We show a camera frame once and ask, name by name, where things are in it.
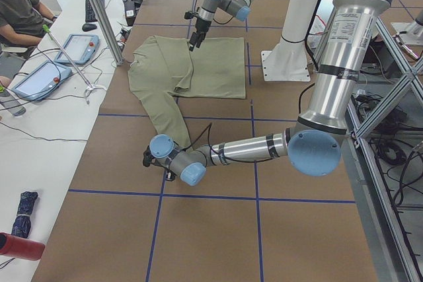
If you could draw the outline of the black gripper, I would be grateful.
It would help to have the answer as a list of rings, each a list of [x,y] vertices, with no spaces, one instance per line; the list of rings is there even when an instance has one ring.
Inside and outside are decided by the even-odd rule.
[[[151,160],[151,164],[164,169],[167,182],[174,181],[174,172],[170,169],[169,163],[166,159],[157,159],[153,157],[153,159]]]
[[[192,52],[195,47],[199,48],[204,41],[210,28],[210,21],[198,19],[195,24],[196,31],[192,33],[189,40],[189,50]]]

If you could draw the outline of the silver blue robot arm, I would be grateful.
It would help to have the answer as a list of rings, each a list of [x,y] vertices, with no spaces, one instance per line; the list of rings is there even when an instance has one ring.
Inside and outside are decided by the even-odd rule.
[[[189,50],[199,48],[210,27],[215,10],[219,7],[235,17],[233,6],[226,0],[204,0],[198,12],[189,12],[197,18],[196,32],[189,41]],[[240,0],[237,19],[246,18],[252,0]],[[291,0],[287,20],[280,43],[272,51],[264,51],[263,71],[267,67],[268,80],[288,80],[295,76],[282,76],[282,66],[294,71],[293,58],[299,53],[299,42],[284,38],[299,36],[293,31],[293,16],[311,17],[310,1],[318,5],[319,0],[306,0],[300,8],[300,0]],[[255,163],[288,156],[298,171],[310,176],[331,173],[341,157],[340,146],[346,134],[344,119],[348,101],[352,95],[360,68],[371,41],[373,28],[379,15],[391,6],[392,0],[333,0],[334,16],[329,23],[328,36],[315,81],[315,88],[308,108],[298,115],[295,127],[283,133],[238,140],[218,145],[204,145],[186,152],[165,134],[156,135],[143,154],[143,165],[164,168],[170,180],[180,176],[181,180],[195,186],[206,173],[206,167],[229,165],[234,162]]]
[[[195,28],[189,39],[189,50],[199,48],[204,41],[207,32],[210,29],[215,12],[218,9],[235,17],[240,21],[247,19],[250,13],[250,6],[253,0],[203,0],[203,3],[194,11],[187,11],[184,14],[185,19],[196,18]]]

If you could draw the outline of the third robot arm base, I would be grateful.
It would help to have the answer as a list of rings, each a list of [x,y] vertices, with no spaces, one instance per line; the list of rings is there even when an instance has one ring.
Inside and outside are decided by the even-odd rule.
[[[392,22],[395,39],[400,45],[422,46],[422,11],[410,23]]]

